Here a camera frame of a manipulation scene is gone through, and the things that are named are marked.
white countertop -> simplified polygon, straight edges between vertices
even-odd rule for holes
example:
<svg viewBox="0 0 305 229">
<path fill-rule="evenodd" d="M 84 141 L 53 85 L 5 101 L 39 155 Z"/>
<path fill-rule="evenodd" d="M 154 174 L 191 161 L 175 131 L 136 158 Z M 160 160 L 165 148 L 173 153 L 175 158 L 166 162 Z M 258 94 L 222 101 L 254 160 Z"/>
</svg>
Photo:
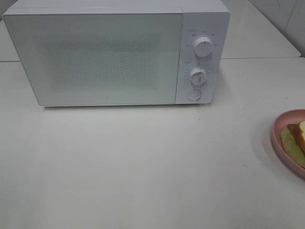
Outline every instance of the white countertop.
<svg viewBox="0 0 305 229">
<path fill-rule="evenodd" d="M 43 108 L 0 63 L 0 228 L 300 229 L 305 181 L 271 125 L 305 59 L 222 60 L 210 105 Z"/>
<path fill-rule="evenodd" d="M 300 52 L 246 0 L 224 0 L 231 20 L 222 58 L 299 57 Z M 0 21 L 0 62 L 18 61 L 3 21 Z"/>
</svg>

wall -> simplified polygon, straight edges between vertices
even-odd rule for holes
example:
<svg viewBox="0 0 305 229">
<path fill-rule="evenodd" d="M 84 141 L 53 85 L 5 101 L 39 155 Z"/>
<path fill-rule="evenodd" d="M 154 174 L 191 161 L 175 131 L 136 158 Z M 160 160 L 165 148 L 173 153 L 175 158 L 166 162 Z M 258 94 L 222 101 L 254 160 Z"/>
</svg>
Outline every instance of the wall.
<svg viewBox="0 0 305 229">
<path fill-rule="evenodd" d="M 0 0 L 0 20 L 2 19 L 2 14 L 14 4 L 17 0 Z"/>
<path fill-rule="evenodd" d="M 305 57 L 305 0 L 249 0 Z"/>
</svg>

white knob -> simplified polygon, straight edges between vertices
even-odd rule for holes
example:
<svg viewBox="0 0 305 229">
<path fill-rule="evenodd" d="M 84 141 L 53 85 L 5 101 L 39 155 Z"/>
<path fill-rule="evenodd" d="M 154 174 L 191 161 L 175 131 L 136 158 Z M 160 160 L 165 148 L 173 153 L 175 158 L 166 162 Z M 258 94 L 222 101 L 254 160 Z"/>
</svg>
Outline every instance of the white knob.
<svg viewBox="0 0 305 229">
<path fill-rule="evenodd" d="M 213 41 L 208 37 L 197 38 L 194 41 L 194 50 L 197 56 L 207 56 L 213 50 Z"/>
<path fill-rule="evenodd" d="M 204 84 L 206 81 L 206 72 L 202 68 L 194 68 L 190 72 L 189 80 L 195 85 Z"/>
</svg>

glass door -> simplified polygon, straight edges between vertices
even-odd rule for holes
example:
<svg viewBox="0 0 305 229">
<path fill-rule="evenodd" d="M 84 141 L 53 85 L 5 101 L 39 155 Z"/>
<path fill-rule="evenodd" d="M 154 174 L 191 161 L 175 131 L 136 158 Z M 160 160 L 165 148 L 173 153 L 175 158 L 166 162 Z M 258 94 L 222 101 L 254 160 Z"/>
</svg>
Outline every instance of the glass door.
<svg viewBox="0 0 305 229">
<path fill-rule="evenodd" d="M 174 104 L 181 13 L 9 15 L 39 104 Z"/>
</svg>

white microwave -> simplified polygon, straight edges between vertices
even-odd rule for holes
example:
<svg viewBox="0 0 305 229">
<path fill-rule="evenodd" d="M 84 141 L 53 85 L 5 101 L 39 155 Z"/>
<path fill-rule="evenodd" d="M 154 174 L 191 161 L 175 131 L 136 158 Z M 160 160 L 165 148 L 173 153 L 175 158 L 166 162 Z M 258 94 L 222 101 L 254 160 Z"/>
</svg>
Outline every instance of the white microwave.
<svg viewBox="0 0 305 229">
<path fill-rule="evenodd" d="M 210 103 L 220 0 L 18 0 L 3 15 L 43 106 Z"/>
</svg>

